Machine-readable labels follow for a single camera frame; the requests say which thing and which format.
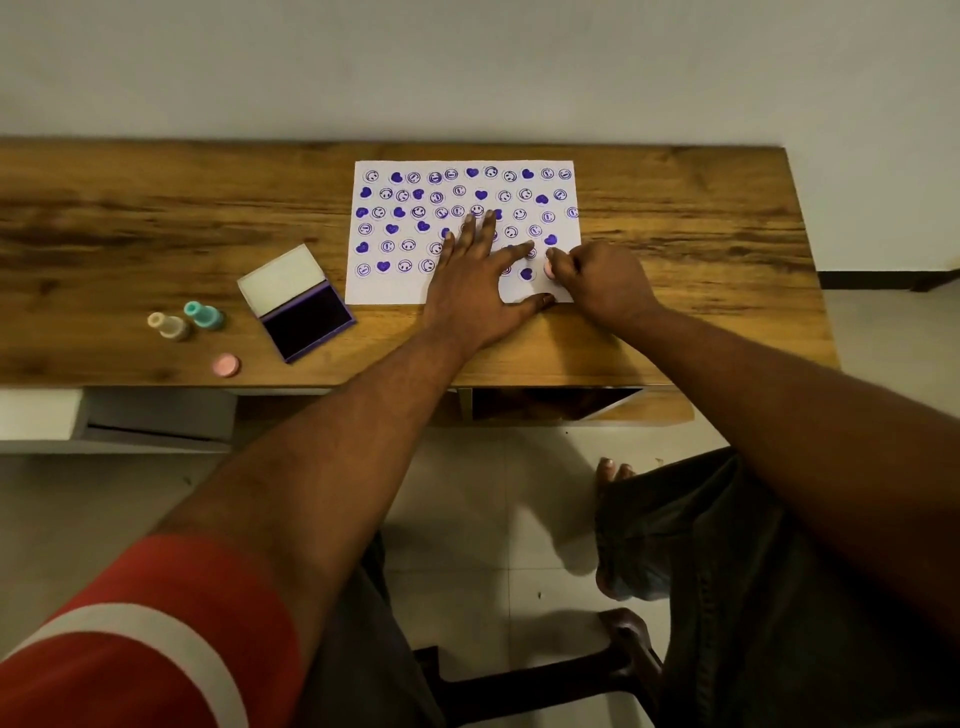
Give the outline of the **person's right hand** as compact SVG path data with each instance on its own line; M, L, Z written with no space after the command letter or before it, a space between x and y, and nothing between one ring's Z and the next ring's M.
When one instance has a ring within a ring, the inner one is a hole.
M572 298L583 315L599 327L624 334L651 325L666 308L658 301L641 261L623 246L602 244L600 291L592 298Z

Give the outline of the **person's left hand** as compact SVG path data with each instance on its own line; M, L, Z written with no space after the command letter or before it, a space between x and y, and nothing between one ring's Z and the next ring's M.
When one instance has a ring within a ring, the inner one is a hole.
M499 281L533 247L530 242L508 245L477 260L475 234L484 216L465 217L450 261L438 272L436 263L423 311L424 329L438 334L463 360L515 332L501 324L501 307L507 302L500 296Z

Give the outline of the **white paper with purple stamps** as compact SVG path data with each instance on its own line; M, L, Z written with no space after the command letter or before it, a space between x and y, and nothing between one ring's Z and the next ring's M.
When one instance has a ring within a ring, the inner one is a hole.
M571 160L361 160L355 163L345 301L415 306L426 300L443 243L465 217L496 219L492 253L533 244L499 277L506 303L570 294L547 273L547 250L579 246L578 191Z

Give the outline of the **person's right forearm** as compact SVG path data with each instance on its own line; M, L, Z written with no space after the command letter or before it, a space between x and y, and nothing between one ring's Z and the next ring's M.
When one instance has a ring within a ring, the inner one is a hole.
M960 649L960 418L633 297L595 317L790 509Z

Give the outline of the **person's left forearm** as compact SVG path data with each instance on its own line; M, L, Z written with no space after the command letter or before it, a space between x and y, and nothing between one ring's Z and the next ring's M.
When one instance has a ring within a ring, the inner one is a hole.
M309 662L440 399L494 338L468 322L427 324L228 458L154 532L244 554L280 597Z

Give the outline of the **open purple ink pad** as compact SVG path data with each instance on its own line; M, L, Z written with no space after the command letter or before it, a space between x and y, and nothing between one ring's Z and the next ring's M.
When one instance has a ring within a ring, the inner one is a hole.
M290 365L357 323L306 244L241 276L243 299Z

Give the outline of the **white drawer unit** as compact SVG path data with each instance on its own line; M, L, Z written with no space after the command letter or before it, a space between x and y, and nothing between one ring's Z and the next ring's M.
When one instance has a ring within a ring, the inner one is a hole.
M169 387L0 387L0 455L220 455L235 394Z

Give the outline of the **dark wooden chair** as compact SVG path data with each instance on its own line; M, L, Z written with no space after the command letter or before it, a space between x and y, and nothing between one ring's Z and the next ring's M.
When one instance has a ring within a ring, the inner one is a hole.
M646 622L628 608L599 612L596 618L607 646L566 661L451 682L441 676L437 646L414 650L414 659L448 728L617 693L632 696L657 724L664 664Z

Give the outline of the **dark grey shorts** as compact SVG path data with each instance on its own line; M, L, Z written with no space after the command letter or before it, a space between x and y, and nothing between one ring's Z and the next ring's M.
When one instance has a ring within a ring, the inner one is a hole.
M670 602L661 728L960 728L960 648L816 542L730 447L597 491L597 574ZM295 728L449 728L391 611L376 536Z

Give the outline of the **red sleeve with white stripe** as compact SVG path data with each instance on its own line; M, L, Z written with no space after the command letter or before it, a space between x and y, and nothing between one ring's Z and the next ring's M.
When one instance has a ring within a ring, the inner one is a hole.
M261 567L153 535L0 658L0 728L290 728L305 677Z

